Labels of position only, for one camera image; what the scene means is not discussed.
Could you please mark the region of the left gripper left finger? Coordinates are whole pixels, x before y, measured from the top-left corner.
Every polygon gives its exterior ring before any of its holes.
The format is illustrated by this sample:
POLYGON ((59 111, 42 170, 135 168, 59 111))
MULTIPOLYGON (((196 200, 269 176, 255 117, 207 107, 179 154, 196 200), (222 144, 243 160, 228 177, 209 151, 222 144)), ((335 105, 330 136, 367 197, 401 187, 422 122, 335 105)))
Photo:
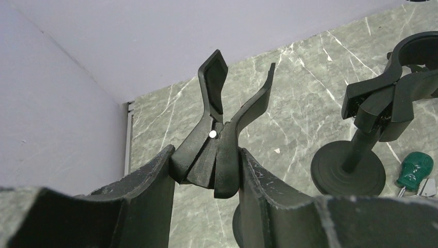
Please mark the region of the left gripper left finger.
POLYGON ((1 187, 1 247, 168 247, 174 150, 88 195, 1 187))

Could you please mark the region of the pink mic round-base stand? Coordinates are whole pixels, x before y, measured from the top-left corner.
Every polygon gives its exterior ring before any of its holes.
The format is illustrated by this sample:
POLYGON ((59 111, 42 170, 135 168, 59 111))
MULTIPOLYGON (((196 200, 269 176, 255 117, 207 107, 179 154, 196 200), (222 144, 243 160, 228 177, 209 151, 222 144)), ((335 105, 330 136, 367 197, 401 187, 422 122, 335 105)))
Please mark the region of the pink mic round-base stand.
POLYGON ((223 120, 222 90, 228 66, 219 49, 199 67, 203 114, 199 122, 170 157, 170 176, 179 184, 213 190, 215 199, 229 199, 240 187, 242 149, 239 136, 268 108, 274 79, 271 63, 262 87, 249 98, 229 121, 223 120))

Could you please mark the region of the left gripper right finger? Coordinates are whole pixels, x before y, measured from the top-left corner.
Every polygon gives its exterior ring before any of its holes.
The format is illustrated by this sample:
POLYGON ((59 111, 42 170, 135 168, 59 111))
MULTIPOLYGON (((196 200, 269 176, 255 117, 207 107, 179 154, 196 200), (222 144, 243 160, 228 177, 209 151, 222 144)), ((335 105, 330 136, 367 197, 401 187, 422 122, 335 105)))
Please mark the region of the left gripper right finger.
POLYGON ((436 200, 311 197, 240 153, 240 247, 437 247, 436 200))

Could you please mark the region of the blue mic round-base stand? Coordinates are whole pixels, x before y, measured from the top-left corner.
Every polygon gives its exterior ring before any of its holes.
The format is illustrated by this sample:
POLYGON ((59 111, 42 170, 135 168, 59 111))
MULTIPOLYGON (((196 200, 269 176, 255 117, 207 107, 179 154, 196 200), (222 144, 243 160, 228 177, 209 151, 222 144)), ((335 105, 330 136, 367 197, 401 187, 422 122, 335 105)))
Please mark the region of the blue mic round-base stand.
POLYGON ((322 194, 379 195, 386 173, 373 147, 400 137, 414 119, 414 101, 437 97, 436 31, 401 40, 387 60, 382 74, 346 87, 341 116, 354 118, 356 131, 315 153, 311 178, 322 194))

